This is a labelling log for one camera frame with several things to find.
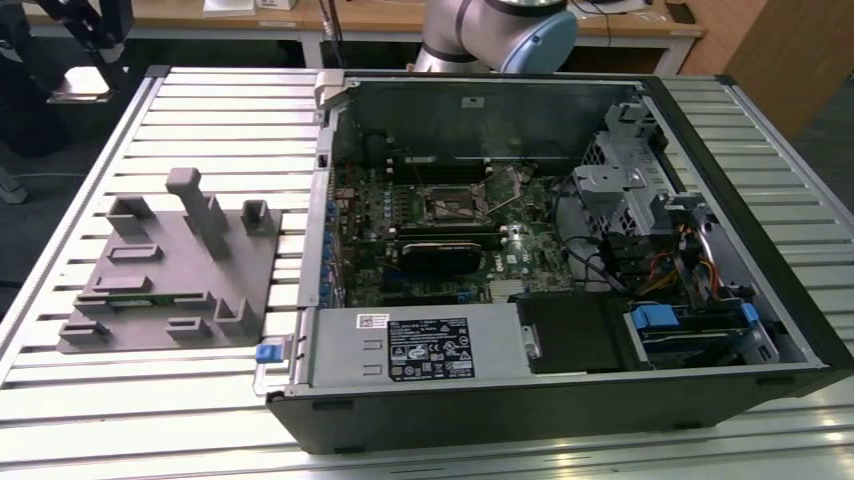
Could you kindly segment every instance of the metal table surface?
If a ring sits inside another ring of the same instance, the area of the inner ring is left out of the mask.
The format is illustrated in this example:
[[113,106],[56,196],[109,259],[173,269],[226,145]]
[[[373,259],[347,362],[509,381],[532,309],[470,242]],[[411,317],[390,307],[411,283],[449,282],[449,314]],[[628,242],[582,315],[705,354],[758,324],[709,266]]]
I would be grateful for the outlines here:
[[[166,174],[195,166],[223,208],[285,210],[267,334],[294,325],[315,71],[174,68],[147,78],[0,324],[0,479],[853,478],[854,379],[716,428],[311,456],[253,391],[254,348],[62,355],[59,328],[111,227],[111,198],[179,209]],[[666,79],[830,322],[854,347],[854,222],[738,88]],[[676,161],[684,182],[692,174]],[[269,373],[277,382],[285,366]]]

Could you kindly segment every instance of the lab floor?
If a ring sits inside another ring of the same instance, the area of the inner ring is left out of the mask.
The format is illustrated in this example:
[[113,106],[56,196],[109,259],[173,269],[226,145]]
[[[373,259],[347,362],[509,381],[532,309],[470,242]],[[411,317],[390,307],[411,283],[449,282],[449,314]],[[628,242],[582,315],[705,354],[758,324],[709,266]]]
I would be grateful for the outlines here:
[[[401,45],[391,49],[366,50],[358,57],[351,57],[351,66],[393,68],[411,53],[409,46]],[[254,41],[138,41],[129,43],[123,58],[137,76],[151,64],[302,66],[301,51],[295,44],[277,45],[274,42]],[[73,142],[63,151],[47,157],[24,160],[0,143],[0,164],[12,175],[68,174],[19,178],[30,191],[27,203],[0,203],[0,318],[18,293],[15,288],[4,285],[26,280],[126,104],[127,97],[109,105],[63,106],[62,115],[71,128]],[[854,189],[850,188],[854,179],[852,132],[854,82],[846,82],[793,143],[849,208],[854,208]]]

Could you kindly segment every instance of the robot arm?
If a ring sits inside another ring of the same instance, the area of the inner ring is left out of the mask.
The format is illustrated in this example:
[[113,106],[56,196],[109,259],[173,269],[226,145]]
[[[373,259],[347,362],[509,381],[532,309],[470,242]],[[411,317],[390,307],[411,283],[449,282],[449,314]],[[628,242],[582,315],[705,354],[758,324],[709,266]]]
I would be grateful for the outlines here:
[[576,45],[568,0],[430,0],[421,72],[554,73]]
[[[89,0],[36,0],[34,3],[83,46],[110,88],[106,95],[121,90],[126,73],[117,60],[134,23],[131,0],[101,0],[102,14]],[[46,90],[59,89],[66,65],[44,42],[31,35],[22,0],[0,0],[0,54],[24,64]]]

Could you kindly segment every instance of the blue drive bracket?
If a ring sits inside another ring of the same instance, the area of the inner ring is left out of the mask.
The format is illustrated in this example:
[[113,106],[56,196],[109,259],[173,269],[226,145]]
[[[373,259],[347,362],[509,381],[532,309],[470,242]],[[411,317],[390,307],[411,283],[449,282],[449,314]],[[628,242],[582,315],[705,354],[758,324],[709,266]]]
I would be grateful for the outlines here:
[[670,305],[641,305],[632,311],[632,320],[638,330],[680,326],[680,319]]

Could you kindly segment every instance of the wooden desk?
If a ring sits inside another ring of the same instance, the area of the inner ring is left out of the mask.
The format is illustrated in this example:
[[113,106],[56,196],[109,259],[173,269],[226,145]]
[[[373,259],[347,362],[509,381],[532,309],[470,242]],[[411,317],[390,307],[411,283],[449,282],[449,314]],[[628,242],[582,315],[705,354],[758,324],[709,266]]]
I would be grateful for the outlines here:
[[[98,2],[90,0],[98,8]],[[301,27],[309,6],[306,0],[294,10],[258,9],[245,17],[206,18],[205,0],[134,0],[131,38],[177,40],[301,40]],[[68,36],[38,5],[24,5],[34,35]]]
[[854,68],[852,0],[688,0],[709,36],[685,74],[732,75],[793,139]]
[[[303,29],[323,31],[323,17],[318,0],[306,1]],[[338,13],[345,30],[345,40],[379,42],[421,42],[425,17],[423,6],[402,5],[385,0],[338,1]],[[666,21],[645,19],[641,15],[612,15],[580,19],[578,46],[656,48],[665,54],[656,73],[676,74],[692,50],[694,41],[706,30],[700,25],[676,23],[668,15],[665,0],[656,0],[652,13],[664,15]],[[609,23],[612,39],[609,40]]]
[[[259,9],[247,17],[205,18],[205,0],[134,0],[135,25],[131,38],[206,40],[298,40],[303,44],[309,68],[323,68],[321,44],[326,40],[319,0],[301,0],[291,11]],[[345,39],[374,42],[421,42],[423,6],[383,0],[338,1]],[[67,36],[36,5],[26,5],[34,34]],[[665,14],[664,0],[653,11]],[[656,73],[677,73],[697,38],[698,25],[650,21],[638,15],[609,18],[612,38],[604,17],[580,21],[582,47],[638,47],[665,50]]]

